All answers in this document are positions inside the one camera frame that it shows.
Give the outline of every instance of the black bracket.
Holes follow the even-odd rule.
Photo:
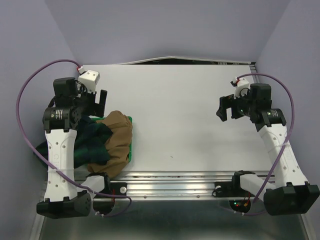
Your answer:
[[[238,99],[234,99],[234,95],[222,96],[219,99],[219,109],[216,111],[216,115],[221,119],[222,122],[227,121],[227,109],[231,108],[231,118],[239,119],[243,117],[243,114],[238,112]]]
[[[320,191],[317,185],[287,186],[267,189],[263,195],[263,203],[268,214],[272,216],[287,214],[305,214],[317,198]]]
[[[111,182],[112,194],[127,196],[127,186],[128,184],[126,182]]]
[[[39,215],[51,219],[86,217],[91,211],[91,196],[84,190],[77,193],[71,200],[65,197],[63,201],[50,202],[49,199],[41,201],[36,205],[36,212]]]
[[[251,171],[236,171],[231,181],[216,181],[215,190],[212,195],[217,198],[245,197],[248,192],[240,187],[240,176],[245,174],[255,174]]]
[[[87,102],[90,104],[84,109],[82,114],[103,118],[105,114],[107,94],[108,92],[106,90],[100,91],[99,103],[95,103],[96,93],[88,94],[86,97],[87,97]]]

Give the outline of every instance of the white platform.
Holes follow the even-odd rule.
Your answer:
[[[248,65],[86,65],[108,91],[105,115],[133,118],[128,172],[268,171],[264,143],[247,117],[222,122],[219,98]]]

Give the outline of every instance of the gray wall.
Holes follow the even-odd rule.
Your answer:
[[[23,82],[45,63],[74,58],[43,0],[0,2],[0,239],[29,239],[46,171],[18,129],[15,105]],[[55,78],[73,76],[71,63],[39,74],[22,96],[21,117],[35,145],[43,141],[42,115]]]
[[[84,64],[163,56],[256,61],[289,0],[45,0]]]
[[[320,186],[320,1],[292,0],[257,61],[260,73],[282,80],[293,95],[295,124],[290,140],[303,173]],[[273,105],[290,121],[290,102],[281,87],[272,84]],[[309,211],[320,238],[320,200]]]

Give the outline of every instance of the screw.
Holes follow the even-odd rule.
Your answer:
[[[216,192],[216,193],[222,193],[222,188],[221,188],[220,185],[218,185],[218,186],[215,187],[215,192]]]
[[[127,188],[125,186],[120,187],[120,193],[125,194],[127,192]]]

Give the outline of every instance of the brown fabric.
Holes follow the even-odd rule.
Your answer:
[[[87,169],[91,173],[107,173],[112,179],[116,177],[128,164],[128,154],[132,140],[132,123],[129,118],[120,111],[112,111],[105,119],[97,121],[107,125],[113,132],[106,141],[105,148],[110,155],[106,165],[90,163]]]

